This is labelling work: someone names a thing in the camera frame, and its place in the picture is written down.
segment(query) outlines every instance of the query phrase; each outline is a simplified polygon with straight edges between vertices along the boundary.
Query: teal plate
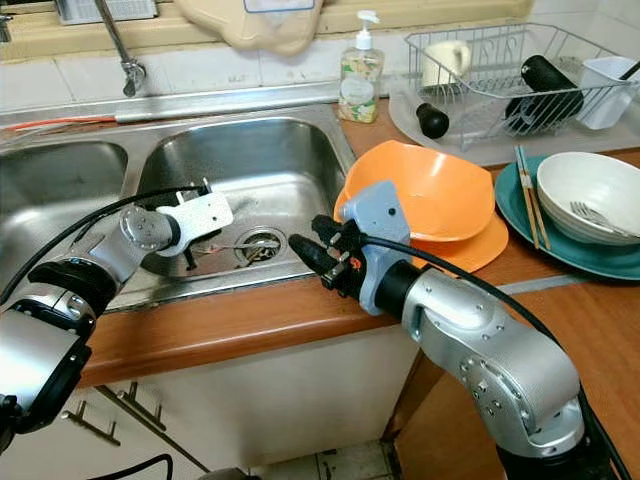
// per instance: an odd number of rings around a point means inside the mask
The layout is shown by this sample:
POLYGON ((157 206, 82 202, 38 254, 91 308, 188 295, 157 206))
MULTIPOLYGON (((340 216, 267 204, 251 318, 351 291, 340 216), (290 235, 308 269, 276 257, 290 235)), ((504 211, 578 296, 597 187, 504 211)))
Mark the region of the teal plate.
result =
MULTIPOLYGON (((537 186, 538 167, 545 157, 527 159, 529 173, 537 186)), ((496 180, 496 202, 502 216, 529 242, 533 243, 527 209, 515 163, 505 167, 496 180)), ((620 280, 640 280, 640 246, 608 247, 576 242, 560 233, 542 212, 551 250, 540 250, 580 270, 620 280)))

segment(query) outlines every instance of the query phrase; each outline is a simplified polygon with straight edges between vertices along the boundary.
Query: window sill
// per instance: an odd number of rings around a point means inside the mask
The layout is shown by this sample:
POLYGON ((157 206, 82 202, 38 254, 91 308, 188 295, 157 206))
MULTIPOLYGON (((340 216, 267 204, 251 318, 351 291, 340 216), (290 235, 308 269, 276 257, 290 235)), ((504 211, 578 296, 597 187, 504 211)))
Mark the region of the window sill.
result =
MULTIPOLYGON (((377 0, 375 8, 384 19, 384 28, 408 28, 468 22, 505 23, 524 19, 533 0, 377 0)), ((321 35, 359 29, 355 12, 360 0, 325 1, 317 26, 321 35)), ((130 49, 174 49, 180 45, 211 44, 221 41, 190 23, 172 3, 158 4, 159 17, 118 22, 125 45, 130 49)), ((53 11, 15 16, 9 29, 12 41, 2 46, 2 60, 23 61, 37 57, 82 54, 113 50, 102 24, 62 26, 53 11)))

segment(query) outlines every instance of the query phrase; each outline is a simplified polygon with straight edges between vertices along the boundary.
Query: sink drain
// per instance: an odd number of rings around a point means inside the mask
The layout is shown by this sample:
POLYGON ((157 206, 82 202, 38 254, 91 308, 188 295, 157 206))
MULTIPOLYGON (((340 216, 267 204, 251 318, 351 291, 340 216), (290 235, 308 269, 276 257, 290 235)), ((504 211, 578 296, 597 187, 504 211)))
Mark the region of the sink drain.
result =
POLYGON ((278 230, 271 228, 252 230, 242 235, 237 242, 251 246, 237 249, 236 255, 242 263, 241 266, 248 267, 274 258, 282 250, 285 241, 284 234, 278 230))

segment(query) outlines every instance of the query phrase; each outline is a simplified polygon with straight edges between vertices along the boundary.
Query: tile backsplash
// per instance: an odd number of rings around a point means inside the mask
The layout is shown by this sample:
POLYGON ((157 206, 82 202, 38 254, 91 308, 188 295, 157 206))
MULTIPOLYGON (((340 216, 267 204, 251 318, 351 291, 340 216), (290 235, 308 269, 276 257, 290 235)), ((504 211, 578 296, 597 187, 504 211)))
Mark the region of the tile backsplash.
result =
MULTIPOLYGON (((640 1, 536 0, 530 20, 566 28, 621 54, 640 58, 640 1)), ((376 32, 385 73, 408 70, 406 31, 376 32)), ((202 92, 335 80, 354 34, 318 38, 293 57, 237 51, 225 45, 140 55, 147 69, 142 95, 202 92)), ((124 98, 124 74, 114 55, 60 56, 0 64, 0 112, 71 102, 124 98)))
MULTIPOLYGON (((375 36, 375 47, 383 50, 387 57, 385 72, 388 74, 408 70, 406 35, 406 32, 395 31, 375 36)), ((354 43, 353 36, 316 39, 304 52, 293 57, 266 51, 239 51, 221 44, 138 55, 147 69, 140 94, 166 95, 336 80, 340 55, 354 43)), ((121 99, 123 86, 124 74, 115 55, 61 56, 0 65, 0 112, 121 99)))

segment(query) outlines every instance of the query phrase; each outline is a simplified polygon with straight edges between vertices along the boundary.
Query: orange bowl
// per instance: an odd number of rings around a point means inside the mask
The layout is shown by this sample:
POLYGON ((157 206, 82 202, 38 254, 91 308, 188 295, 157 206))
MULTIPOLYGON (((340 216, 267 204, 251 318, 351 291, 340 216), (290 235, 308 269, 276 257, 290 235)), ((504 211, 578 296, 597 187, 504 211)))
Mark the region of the orange bowl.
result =
MULTIPOLYGON (((346 201, 347 195, 342 190, 333 208, 333 218, 336 222, 342 222, 340 207, 346 201)), ((457 242, 427 242, 411 239, 411 246, 443 258, 467 272, 474 272, 495 260, 507 247, 508 242, 507 226, 494 212, 487 226, 471 238, 457 242)), ((427 262, 414 257, 412 263, 422 268, 427 262)))
POLYGON ((391 180, 411 226, 411 238, 450 242, 471 238, 491 220, 491 174, 461 158, 390 140, 362 155, 345 181, 346 199, 391 180))

